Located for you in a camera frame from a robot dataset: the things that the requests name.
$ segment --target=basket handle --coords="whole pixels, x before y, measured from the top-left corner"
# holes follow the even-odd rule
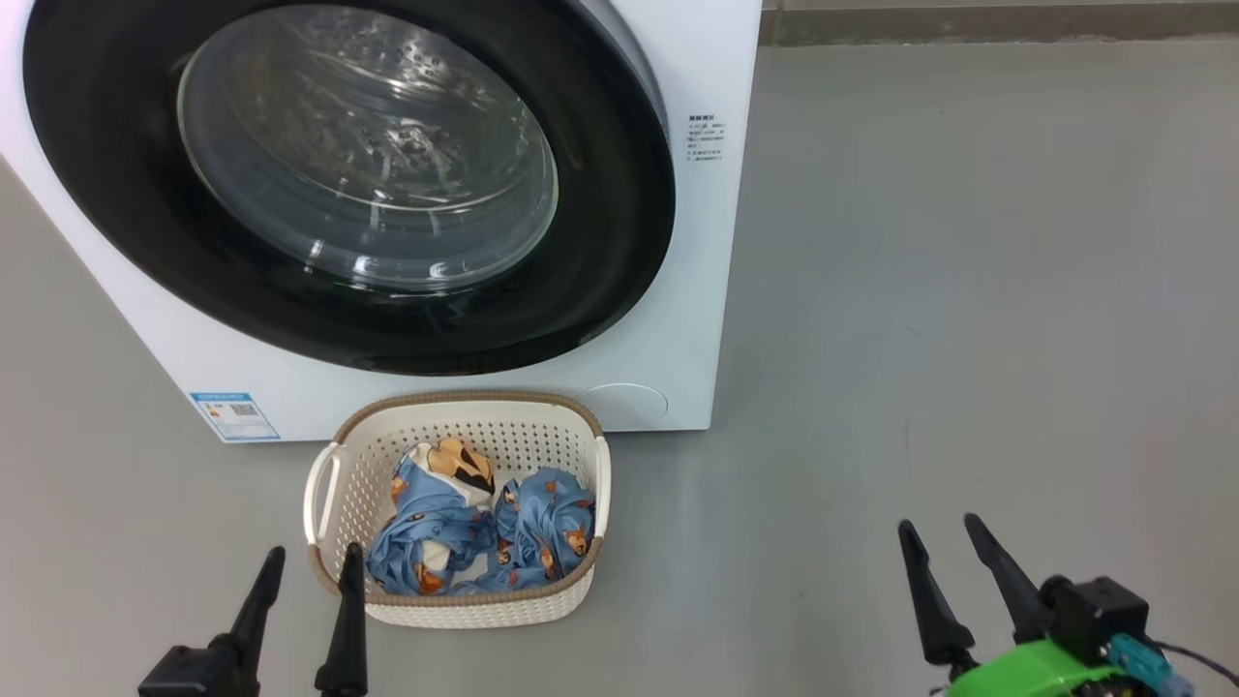
[[[310,468],[310,477],[306,478],[306,498],[301,508],[302,522],[305,524],[306,543],[320,545],[327,537],[327,520],[317,519],[318,490],[322,488],[322,475],[331,461],[331,482],[327,484],[327,499],[323,503],[323,516],[331,511],[331,505],[336,499],[336,484],[339,483],[339,443],[328,443],[322,453],[315,458],[313,467]]]
[[[597,469],[597,489],[598,496],[598,511],[597,520],[593,521],[593,535],[595,537],[607,536],[607,519],[611,517],[611,448],[607,446],[607,441],[601,436],[597,437],[598,443],[598,469]]]

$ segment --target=cable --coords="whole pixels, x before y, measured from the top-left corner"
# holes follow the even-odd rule
[[[1154,646],[1156,646],[1156,647],[1158,647],[1158,649],[1161,649],[1163,651],[1171,651],[1172,654],[1181,654],[1183,656],[1187,656],[1188,659],[1193,659],[1196,661],[1199,661],[1199,662],[1204,664],[1206,666],[1213,669],[1218,673],[1223,675],[1227,680],[1229,680],[1232,683],[1234,683],[1235,687],[1239,687],[1239,675],[1235,675],[1234,671],[1232,671],[1230,669],[1228,669],[1228,667],[1223,666],[1222,664],[1214,661],[1213,659],[1209,659],[1207,656],[1202,656],[1202,655],[1197,654],[1196,651],[1192,651],[1191,649],[1183,649],[1182,646],[1175,646],[1173,644],[1166,644],[1165,641],[1154,641]]]

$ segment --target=floor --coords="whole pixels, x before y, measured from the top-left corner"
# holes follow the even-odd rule
[[[763,51],[715,428],[613,439],[612,531],[544,626],[368,625],[372,695],[924,695],[913,519],[989,659],[960,517],[1239,662],[1239,42]],[[311,692],[316,447],[224,447],[0,172],[0,675],[126,695],[290,565],[263,695]],[[1223,683],[1184,667],[1203,695]]]

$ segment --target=wall baseboard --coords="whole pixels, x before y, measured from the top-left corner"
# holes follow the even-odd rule
[[[761,46],[1237,37],[1239,2],[762,10]]]

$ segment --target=glass door window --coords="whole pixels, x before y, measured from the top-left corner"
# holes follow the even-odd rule
[[[555,215],[555,160],[512,87],[446,37],[290,5],[193,54],[177,120],[254,234],[363,287],[453,290],[519,262]]]

